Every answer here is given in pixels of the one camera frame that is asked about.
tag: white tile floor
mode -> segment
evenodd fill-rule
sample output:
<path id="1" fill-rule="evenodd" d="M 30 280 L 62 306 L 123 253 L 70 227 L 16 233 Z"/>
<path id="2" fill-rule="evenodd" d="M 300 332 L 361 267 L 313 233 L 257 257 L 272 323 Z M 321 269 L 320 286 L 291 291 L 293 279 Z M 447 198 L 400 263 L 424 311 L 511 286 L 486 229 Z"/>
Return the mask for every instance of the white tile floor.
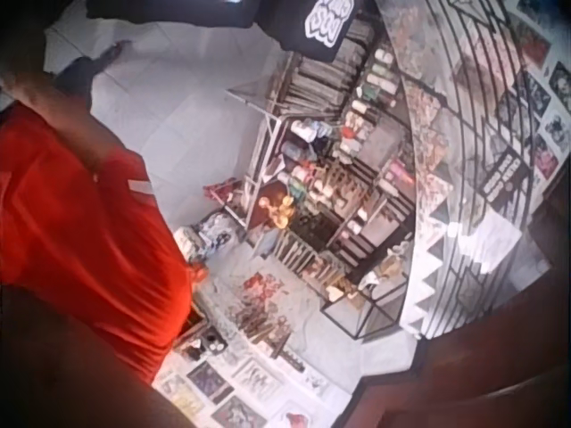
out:
<path id="1" fill-rule="evenodd" d="M 256 27 L 88 20 L 78 0 L 47 31 L 46 70 L 121 39 L 133 45 L 95 79 L 92 112 L 143 155 L 170 227 L 192 223 L 215 207 L 204 185 L 243 175 L 261 120 L 225 90 L 269 74 L 279 49 Z"/>

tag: printed logo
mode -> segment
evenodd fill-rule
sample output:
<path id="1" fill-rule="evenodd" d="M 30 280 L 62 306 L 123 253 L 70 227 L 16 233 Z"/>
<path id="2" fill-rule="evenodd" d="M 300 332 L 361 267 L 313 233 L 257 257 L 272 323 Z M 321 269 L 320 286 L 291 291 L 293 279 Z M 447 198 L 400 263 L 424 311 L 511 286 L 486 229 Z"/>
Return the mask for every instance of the printed logo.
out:
<path id="1" fill-rule="evenodd" d="M 318 0 L 305 19 L 305 36 L 333 47 L 354 6 L 354 0 Z"/>

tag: white stripe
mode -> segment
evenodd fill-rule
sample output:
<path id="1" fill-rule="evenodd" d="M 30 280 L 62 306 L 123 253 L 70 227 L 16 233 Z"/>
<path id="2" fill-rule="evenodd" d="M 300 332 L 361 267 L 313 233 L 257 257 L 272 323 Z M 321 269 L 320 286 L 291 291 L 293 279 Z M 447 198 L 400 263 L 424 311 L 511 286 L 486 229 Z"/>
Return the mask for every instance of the white stripe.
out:
<path id="1" fill-rule="evenodd" d="M 144 194 L 154 194 L 153 185 L 150 181 L 140 181 L 140 180 L 127 180 L 128 188 L 133 192 L 144 193 Z"/>

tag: red shirt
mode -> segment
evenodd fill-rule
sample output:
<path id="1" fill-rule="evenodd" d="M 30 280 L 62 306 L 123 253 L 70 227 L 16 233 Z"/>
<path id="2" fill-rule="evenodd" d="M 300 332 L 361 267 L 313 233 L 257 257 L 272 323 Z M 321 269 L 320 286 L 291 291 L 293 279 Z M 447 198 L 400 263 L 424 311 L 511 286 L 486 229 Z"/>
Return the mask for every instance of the red shirt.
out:
<path id="1" fill-rule="evenodd" d="M 0 281 L 90 326 L 150 383 L 188 315 L 189 271 L 140 156 L 94 177 L 35 113 L 0 127 Z"/>

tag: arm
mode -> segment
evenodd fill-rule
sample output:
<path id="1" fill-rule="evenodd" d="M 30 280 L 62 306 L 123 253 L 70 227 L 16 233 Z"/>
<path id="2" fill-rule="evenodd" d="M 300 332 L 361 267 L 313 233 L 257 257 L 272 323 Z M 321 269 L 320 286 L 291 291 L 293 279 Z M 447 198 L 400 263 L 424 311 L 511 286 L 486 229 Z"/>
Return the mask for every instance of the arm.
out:
<path id="1" fill-rule="evenodd" d="M 17 77 L 6 85 L 14 99 L 37 113 L 90 171 L 96 172 L 120 139 L 89 111 L 58 91 L 48 77 Z"/>
<path id="2" fill-rule="evenodd" d="M 21 426 L 195 428 L 87 327 L 20 287 L 0 293 L 0 408 Z"/>

